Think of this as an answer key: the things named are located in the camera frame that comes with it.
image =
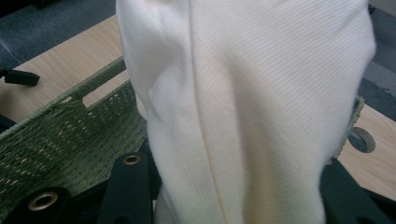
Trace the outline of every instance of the white garment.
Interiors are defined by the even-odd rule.
[[[323,223],[375,51],[364,0],[118,0],[163,187],[155,223]]]

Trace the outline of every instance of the gray floor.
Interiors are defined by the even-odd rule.
[[[0,64],[13,68],[115,14],[116,0],[62,0],[43,9],[26,7],[0,19]],[[359,95],[396,120],[396,18],[372,15],[377,52]]]

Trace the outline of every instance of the brass ring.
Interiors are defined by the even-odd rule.
[[[138,162],[140,162],[140,157],[138,156],[129,156],[123,159],[123,163],[127,165],[134,165],[137,164]]]
[[[55,192],[45,192],[37,197],[33,198],[29,203],[29,209],[31,211],[40,211],[46,209],[53,205],[58,200],[58,194]]]

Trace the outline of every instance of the wooden table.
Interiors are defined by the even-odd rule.
[[[39,85],[27,88],[1,83],[0,113],[20,121],[120,56],[120,32],[116,17],[111,17],[19,66],[17,69],[39,74]],[[123,73],[84,103],[92,104],[126,79]],[[376,149],[364,154],[347,142],[339,160],[362,187],[396,201],[396,123],[366,105],[356,126],[374,137]]]

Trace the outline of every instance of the woven basket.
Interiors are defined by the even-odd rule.
[[[82,102],[124,70],[119,58],[0,135],[0,223],[37,189],[76,195],[109,178],[118,156],[138,150],[146,122],[129,81],[88,108]]]

